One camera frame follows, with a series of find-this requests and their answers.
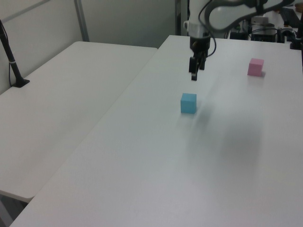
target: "black microphone stand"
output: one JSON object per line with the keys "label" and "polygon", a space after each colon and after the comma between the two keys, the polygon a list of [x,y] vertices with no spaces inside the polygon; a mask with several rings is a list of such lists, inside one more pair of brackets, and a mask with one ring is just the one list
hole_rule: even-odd
{"label": "black microphone stand", "polygon": [[16,77],[16,83],[13,84],[12,87],[23,87],[25,84],[29,83],[29,80],[23,79],[19,72],[17,63],[16,63],[14,55],[10,49],[9,40],[7,38],[7,35],[5,33],[4,26],[1,22],[1,20],[0,20],[0,39],[1,39],[2,45],[4,47],[5,53],[9,59],[9,64],[10,64],[11,68],[13,69],[13,72]]}

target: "cube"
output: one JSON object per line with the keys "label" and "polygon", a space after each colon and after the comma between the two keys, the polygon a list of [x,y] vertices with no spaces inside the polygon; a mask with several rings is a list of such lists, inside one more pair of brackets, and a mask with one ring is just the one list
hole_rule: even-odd
{"label": "cube", "polygon": [[261,77],[262,76],[262,69],[263,69],[264,60],[252,58],[250,60],[250,65],[248,67],[249,76]]}
{"label": "cube", "polygon": [[181,113],[193,114],[196,112],[197,95],[183,93],[181,98]]}

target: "white table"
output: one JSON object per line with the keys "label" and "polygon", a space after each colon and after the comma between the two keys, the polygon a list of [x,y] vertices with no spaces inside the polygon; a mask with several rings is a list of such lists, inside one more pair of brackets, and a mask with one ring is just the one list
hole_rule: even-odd
{"label": "white table", "polygon": [[0,96],[0,194],[29,202],[156,52],[77,42]]}
{"label": "white table", "polygon": [[170,36],[12,227],[301,226],[301,52],[217,42],[193,82],[189,38]]}

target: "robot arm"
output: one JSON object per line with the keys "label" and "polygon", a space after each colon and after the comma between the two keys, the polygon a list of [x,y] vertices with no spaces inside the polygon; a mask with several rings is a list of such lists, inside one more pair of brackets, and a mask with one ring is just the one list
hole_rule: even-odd
{"label": "robot arm", "polygon": [[190,18],[185,23],[190,36],[189,72],[197,80],[199,69],[204,70],[212,32],[229,31],[235,24],[302,0],[190,0]]}

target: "equipment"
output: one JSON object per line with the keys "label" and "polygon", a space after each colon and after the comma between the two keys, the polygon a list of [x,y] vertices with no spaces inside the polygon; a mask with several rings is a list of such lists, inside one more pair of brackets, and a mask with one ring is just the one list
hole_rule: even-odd
{"label": "equipment", "polygon": [[190,58],[189,72],[192,80],[197,80],[199,69],[204,70],[213,32],[227,32],[237,23],[280,9],[301,0],[190,0],[189,20],[184,27],[190,36],[190,49],[194,56]]}
{"label": "equipment", "polygon": [[5,32],[5,29],[4,29],[4,26],[1,22],[1,20],[0,20],[0,39],[1,39],[2,45],[4,47],[5,53],[9,59],[9,64],[10,64],[11,68],[13,69],[13,72],[16,77],[16,83],[11,86],[12,87],[23,87],[25,84],[29,83],[29,80],[23,79],[22,76],[20,75],[13,52],[11,51],[10,46],[9,46],[9,39],[7,37],[7,34]]}
{"label": "equipment", "polygon": [[282,8],[280,10],[280,14],[282,19],[284,20],[284,24],[288,23],[291,27],[298,28],[300,24],[300,20],[293,9]]}

